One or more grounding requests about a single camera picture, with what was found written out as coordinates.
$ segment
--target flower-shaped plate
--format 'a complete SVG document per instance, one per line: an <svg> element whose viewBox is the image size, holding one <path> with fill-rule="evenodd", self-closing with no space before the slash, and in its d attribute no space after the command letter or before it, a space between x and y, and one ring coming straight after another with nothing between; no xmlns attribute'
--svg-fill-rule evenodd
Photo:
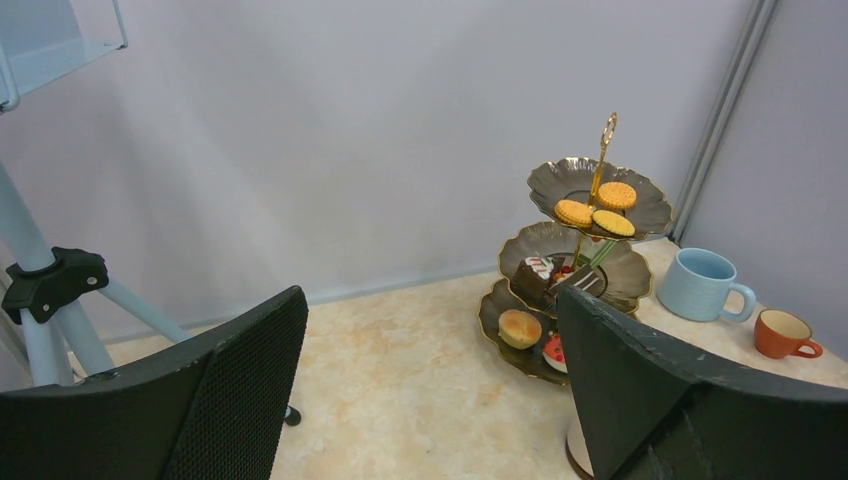
<svg viewBox="0 0 848 480"><path fill-rule="evenodd" d="M556 311L547 305L528 301L516 293L511 283L518 265L527 257L563 255L573 258L580 232L556 222L539 222L522 228L515 238L506 241L498 255L498 272L507 279L507 290L530 310L556 318ZM581 256L591 258L603 242L583 241ZM598 266L606 288L599 297L616 310L632 314L639 308L639 299L651 293L653 275L645 257L634 252L628 242L616 242Z"/></svg>
<svg viewBox="0 0 848 480"><path fill-rule="evenodd" d="M542 338L532 347L525 350L512 348L498 335L498 319L507 310L520 310L536 317L542 324ZM556 330L556 320L546 315L528 309L524 303L509 292L506 279L495 282L492 291L480 300L480 309L477 312L480 320L480 328L483 336L497 345L498 355L508 364L521 370L524 374L539 378L557 385L568 385L568 374L554 369L542 357L542 348L548 341L550 332Z"/></svg>
<svg viewBox="0 0 848 480"><path fill-rule="evenodd" d="M595 175L597 166L596 160L585 157L564 158L556 163L545 163L533 170L530 178L527 179L527 185L531 189L530 199L542 213L561 223L554 212L557 202L569 199L586 203L589 200L592 177ZM665 233L668 230L672 220L671 205L662 190L648 177L629 168L617 167L605 162L601 173L601 184L606 182L623 182L636 190L636 205L625 211L615 211L633 223L636 233L632 237L625 238L607 232L595 224L587 228L569 225L568 228L579 229L594 237L615 240L642 240L650 234Z"/></svg>

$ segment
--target pastry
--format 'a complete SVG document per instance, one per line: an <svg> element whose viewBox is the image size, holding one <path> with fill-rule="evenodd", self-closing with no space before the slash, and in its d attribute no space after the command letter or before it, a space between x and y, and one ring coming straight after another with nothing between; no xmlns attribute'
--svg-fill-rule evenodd
<svg viewBox="0 0 848 480"><path fill-rule="evenodd" d="M542 338L542 324L533 315L507 310L498 318L498 336L512 348L530 348Z"/></svg>
<svg viewBox="0 0 848 480"><path fill-rule="evenodd" d="M562 351L562 339L559 334L551 335L545 348L542 349L542 356L548 365L559 370L562 373L568 373L568 368L565 366L565 352Z"/></svg>
<svg viewBox="0 0 848 480"><path fill-rule="evenodd" d="M592 207L574 200L560 200L554 212L557 218L570 225L578 227L592 226Z"/></svg>
<svg viewBox="0 0 848 480"><path fill-rule="evenodd" d="M622 182L607 182L598 188L598 202L613 210L627 210L636 205L636 190Z"/></svg>
<svg viewBox="0 0 848 480"><path fill-rule="evenodd" d="M556 296L563 285L574 286L594 297L600 297L604 293L604 281L598 272L589 265L583 265L573 273L563 275L562 280L548 288L547 298L551 299L548 308L556 308Z"/></svg>
<svg viewBox="0 0 848 480"><path fill-rule="evenodd" d="M512 276L515 292L528 302L543 302L553 275L562 268L563 262L563 258L525 258Z"/></svg>
<svg viewBox="0 0 848 480"><path fill-rule="evenodd" d="M592 220L604 230L621 235L622 237L632 237L636 233L636 227L630 223L630 220L621 215L610 212L608 210L598 210L592 214Z"/></svg>

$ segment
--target cup handle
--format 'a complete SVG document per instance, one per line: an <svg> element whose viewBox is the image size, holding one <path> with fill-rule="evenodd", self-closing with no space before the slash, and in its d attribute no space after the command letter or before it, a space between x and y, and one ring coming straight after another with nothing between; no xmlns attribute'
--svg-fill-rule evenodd
<svg viewBox="0 0 848 480"><path fill-rule="evenodd" d="M807 352L801 350L802 347L810 347L811 349L813 349L813 353L807 353ZM819 345L818 343L816 343L812 340L804 340L804 343L802 343L801 346L798 347L798 350L795 350L794 352L792 352L792 355L795 355L796 357L804 357L804 358L818 358L818 357L821 357L823 353L824 353L824 349L821 348L821 345Z"/></svg>
<svg viewBox="0 0 848 480"><path fill-rule="evenodd" d="M754 307L757 306L757 295L753 290L742 285L741 283L732 283L730 284L730 289L735 290L742 294L742 298L745 299L745 303L742 306L742 311L739 313L728 312L727 309L721 310L721 316L730 320L731 322L742 323L745 320L748 320L748 317L754 313Z"/></svg>

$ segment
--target orange cup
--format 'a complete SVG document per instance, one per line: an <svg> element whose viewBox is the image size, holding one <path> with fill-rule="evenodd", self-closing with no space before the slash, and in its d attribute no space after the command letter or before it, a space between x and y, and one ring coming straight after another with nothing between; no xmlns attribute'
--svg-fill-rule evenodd
<svg viewBox="0 0 848 480"><path fill-rule="evenodd" d="M821 345L810 340L813 329L800 318L783 310L766 309L760 312L754 325L754 346L770 358L795 355L804 358L822 356ZM812 353L801 350L808 347Z"/></svg>

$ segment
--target bread roll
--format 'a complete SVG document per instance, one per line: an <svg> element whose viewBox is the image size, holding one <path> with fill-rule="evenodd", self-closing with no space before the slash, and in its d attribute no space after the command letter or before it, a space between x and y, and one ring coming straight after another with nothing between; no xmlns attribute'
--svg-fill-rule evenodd
<svg viewBox="0 0 848 480"><path fill-rule="evenodd" d="M533 315L507 310L498 318L498 335L512 348L530 348L542 337L542 324Z"/></svg>

